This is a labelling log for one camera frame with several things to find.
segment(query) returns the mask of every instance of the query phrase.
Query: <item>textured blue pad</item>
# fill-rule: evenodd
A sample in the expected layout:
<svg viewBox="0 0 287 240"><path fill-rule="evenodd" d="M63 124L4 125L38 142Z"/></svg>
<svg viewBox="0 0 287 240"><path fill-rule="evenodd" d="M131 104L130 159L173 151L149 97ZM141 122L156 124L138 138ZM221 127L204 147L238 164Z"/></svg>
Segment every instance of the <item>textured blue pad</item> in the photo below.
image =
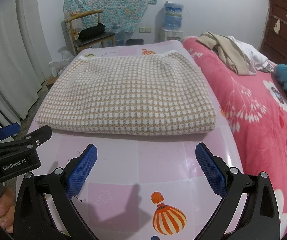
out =
<svg viewBox="0 0 287 240"><path fill-rule="evenodd" d="M213 192L224 198L227 193L226 178L201 144L196 147L196 158Z"/></svg>
<svg viewBox="0 0 287 240"><path fill-rule="evenodd" d="M0 141L7 139L10 136L20 132L20 125L18 123L10 124L0 129Z"/></svg>
<svg viewBox="0 0 287 240"><path fill-rule="evenodd" d="M69 199L79 194L96 161L97 148L92 146L67 179L66 193Z"/></svg>

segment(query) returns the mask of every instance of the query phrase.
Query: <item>human hand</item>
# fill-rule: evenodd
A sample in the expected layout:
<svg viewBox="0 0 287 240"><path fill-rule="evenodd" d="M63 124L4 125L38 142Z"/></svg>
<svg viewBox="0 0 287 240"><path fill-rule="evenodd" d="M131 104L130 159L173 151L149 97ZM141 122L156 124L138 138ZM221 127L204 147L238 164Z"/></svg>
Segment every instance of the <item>human hand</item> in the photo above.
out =
<svg viewBox="0 0 287 240"><path fill-rule="evenodd" d="M14 198L14 192L5 187L5 192L0 198L0 226L6 229L7 233L13 233Z"/></svg>

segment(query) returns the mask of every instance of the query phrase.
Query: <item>pink blanket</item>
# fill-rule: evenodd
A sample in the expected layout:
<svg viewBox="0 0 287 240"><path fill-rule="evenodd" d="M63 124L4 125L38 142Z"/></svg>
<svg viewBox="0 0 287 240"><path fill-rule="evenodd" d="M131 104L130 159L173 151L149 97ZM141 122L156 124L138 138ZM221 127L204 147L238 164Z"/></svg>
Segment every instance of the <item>pink blanket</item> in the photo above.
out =
<svg viewBox="0 0 287 240"><path fill-rule="evenodd" d="M268 173L278 202L280 238L287 232L287 97L269 73L238 76L196 37L183 41L228 120L244 173Z"/></svg>

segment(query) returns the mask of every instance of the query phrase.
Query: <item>white curtain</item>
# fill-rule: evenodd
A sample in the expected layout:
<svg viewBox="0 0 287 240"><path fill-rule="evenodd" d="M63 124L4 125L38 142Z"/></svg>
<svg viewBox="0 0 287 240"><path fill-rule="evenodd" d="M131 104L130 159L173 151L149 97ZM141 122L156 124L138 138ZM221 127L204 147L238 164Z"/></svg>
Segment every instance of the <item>white curtain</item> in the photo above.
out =
<svg viewBox="0 0 287 240"><path fill-rule="evenodd" d="M26 118L50 61L37 0L0 0L0 126Z"/></svg>

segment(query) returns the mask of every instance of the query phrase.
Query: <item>brown wooden door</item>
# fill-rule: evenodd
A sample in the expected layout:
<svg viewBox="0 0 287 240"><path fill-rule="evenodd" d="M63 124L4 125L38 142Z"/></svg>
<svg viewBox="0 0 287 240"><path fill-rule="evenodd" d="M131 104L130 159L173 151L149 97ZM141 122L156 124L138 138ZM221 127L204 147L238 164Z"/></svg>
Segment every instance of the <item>brown wooden door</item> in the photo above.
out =
<svg viewBox="0 0 287 240"><path fill-rule="evenodd" d="M274 27L279 18L277 34ZM269 20L260 52L277 64L287 64L287 0L270 0Z"/></svg>

